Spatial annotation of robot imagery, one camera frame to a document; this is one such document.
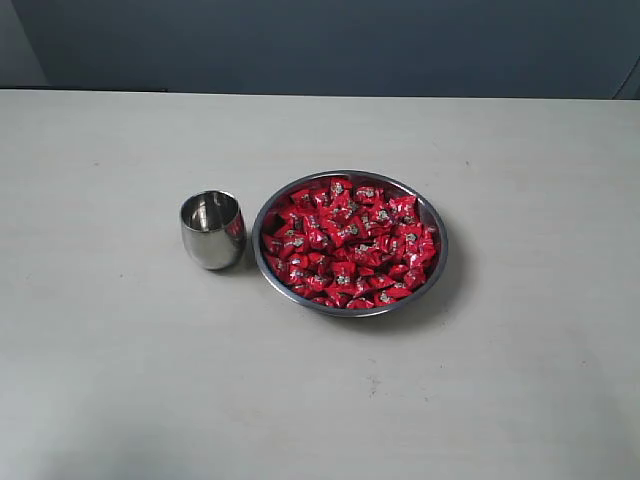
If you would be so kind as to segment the red wrapped candy front centre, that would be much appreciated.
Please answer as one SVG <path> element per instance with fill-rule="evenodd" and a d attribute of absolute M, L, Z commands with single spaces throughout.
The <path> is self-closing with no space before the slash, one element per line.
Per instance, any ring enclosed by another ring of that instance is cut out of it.
<path fill-rule="evenodd" d="M 340 291 L 351 291 L 356 279 L 356 270 L 356 265 L 352 262 L 332 263 L 333 283 L 331 287 Z"/>

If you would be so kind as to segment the stainless steel cup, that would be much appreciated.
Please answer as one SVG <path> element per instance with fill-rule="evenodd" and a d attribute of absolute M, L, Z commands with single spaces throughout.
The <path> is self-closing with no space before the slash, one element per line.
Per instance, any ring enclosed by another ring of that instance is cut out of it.
<path fill-rule="evenodd" d="M 182 204 L 179 218 L 184 248 L 202 268 L 224 270 L 240 260 L 247 234 L 233 195 L 219 190 L 199 192 Z"/>

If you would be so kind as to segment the red wrapped candy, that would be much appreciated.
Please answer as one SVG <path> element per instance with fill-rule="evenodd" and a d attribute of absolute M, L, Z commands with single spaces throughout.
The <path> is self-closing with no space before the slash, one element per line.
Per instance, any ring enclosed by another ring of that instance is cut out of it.
<path fill-rule="evenodd" d="M 413 195 L 392 197 L 388 201 L 389 207 L 394 214 L 403 219 L 406 219 L 407 217 L 417 217 L 416 203 L 417 198 Z"/>
<path fill-rule="evenodd" d="M 309 249 L 308 238 L 303 233 L 291 231 L 283 237 L 283 247 L 296 252 L 306 252 Z"/>
<path fill-rule="evenodd" d="M 412 295 L 412 291 L 406 287 L 390 287 L 377 291 L 373 294 L 373 301 L 376 307 L 385 307 L 396 303 Z"/>
<path fill-rule="evenodd" d="M 330 198 L 335 199 L 344 192 L 350 192 L 352 189 L 352 183 L 345 178 L 332 177 L 329 183 Z"/>
<path fill-rule="evenodd" d="M 352 262 L 332 263 L 333 283 L 331 287 L 340 291 L 351 291 L 356 279 L 356 270 L 356 265 Z"/>

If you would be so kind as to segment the red wrapped candy upper right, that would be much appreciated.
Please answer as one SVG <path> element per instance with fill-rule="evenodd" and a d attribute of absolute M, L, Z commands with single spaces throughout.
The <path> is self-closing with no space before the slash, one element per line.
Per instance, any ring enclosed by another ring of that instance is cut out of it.
<path fill-rule="evenodd" d="M 403 219 L 406 219 L 407 217 L 417 217 L 416 203 L 417 198 L 413 195 L 392 197 L 388 201 L 389 207 L 394 214 Z"/>

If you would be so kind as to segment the red wrapped candy front right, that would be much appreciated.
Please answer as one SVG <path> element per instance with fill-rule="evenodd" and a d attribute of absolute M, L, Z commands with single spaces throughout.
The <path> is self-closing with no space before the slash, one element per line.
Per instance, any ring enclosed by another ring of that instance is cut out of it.
<path fill-rule="evenodd" d="M 373 301 L 376 307 L 385 307 L 396 303 L 412 295 L 412 291 L 406 287 L 390 287 L 377 291 L 373 294 Z"/>

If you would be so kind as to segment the stainless steel bowl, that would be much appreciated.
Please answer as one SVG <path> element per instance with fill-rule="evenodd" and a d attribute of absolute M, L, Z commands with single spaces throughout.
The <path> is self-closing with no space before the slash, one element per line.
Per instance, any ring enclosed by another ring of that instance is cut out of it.
<path fill-rule="evenodd" d="M 338 309 L 330 308 L 327 306 L 321 306 L 314 303 L 312 300 L 304 299 L 303 297 L 291 292 L 285 288 L 283 282 L 276 278 L 276 275 L 271 271 L 267 265 L 265 255 L 261 252 L 263 241 L 260 234 L 262 228 L 267 224 L 267 216 L 272 208 L 278 201 L 285 198 L 286 194 L 294 192 L 296 187 L 312 187 L 321 186 L 327 183 L 330 177 L 342 177 L 351 181 L 355 186 L 360 186 L 366 181 L 370 181 L 375 186 L 382 186 L 389 188 L 394 195 L 407 194 L 414 195 L 417 199 L 418 211 L 421 220 L 426 220 L 430 226 L 435 227 L 435 265 L 430 266 L 427 269 L 426 283 L 417 289 L 416 293 L 411 294 L 407 299 L 400 300 L 398 305 L 391 304 L 390 306 L 374 307 L 372 309 Z M 412 302 L 421 300 L 422 297 L 437 283 L 442 273 L 445 270 L 448 254 L 449 254 L 449 239 L 446 226 L 433 205 L 414 188 L 403 184 L 402 182 L 389 178 L 387 176 L 366 172 L 360 170 L 330 170 L 326 172 L 314 173 L 285 185 L 276 191 L 261 207 L 259 210 L 251 233 L 251 242 L 254 252 L 256 264 L 269 284 L 280 294 L 286 297 L 288 300 L 300 305 L 304 308 L 314 310 L 323 315 L 329 315 L 338 318 L 366 318 L 383 315 L 391 312 L 396 312 L 402 308 L 410 305 Z"/>

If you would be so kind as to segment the red wrapped candy top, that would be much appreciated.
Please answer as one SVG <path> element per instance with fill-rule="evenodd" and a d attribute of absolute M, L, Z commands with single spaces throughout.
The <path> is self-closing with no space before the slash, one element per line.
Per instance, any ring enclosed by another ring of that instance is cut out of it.
<path fill-rule="evenodd" d="M 352 183 L 345 178 L 332 177 L 329 183 L 330 198 L 335 199 L 344 192 L 350 192 L 352 189 Z"/>

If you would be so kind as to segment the red wrapped candy left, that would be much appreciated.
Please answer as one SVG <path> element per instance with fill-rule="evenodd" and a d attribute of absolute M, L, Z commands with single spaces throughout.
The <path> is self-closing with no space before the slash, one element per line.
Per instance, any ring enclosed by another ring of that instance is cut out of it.
<path fill-rule="evenodd" d="M 303 233 L 291 231 L 283 237 L 283 247 L 296 252 L 306 252 L 309 249 L 308 238 Z"/>

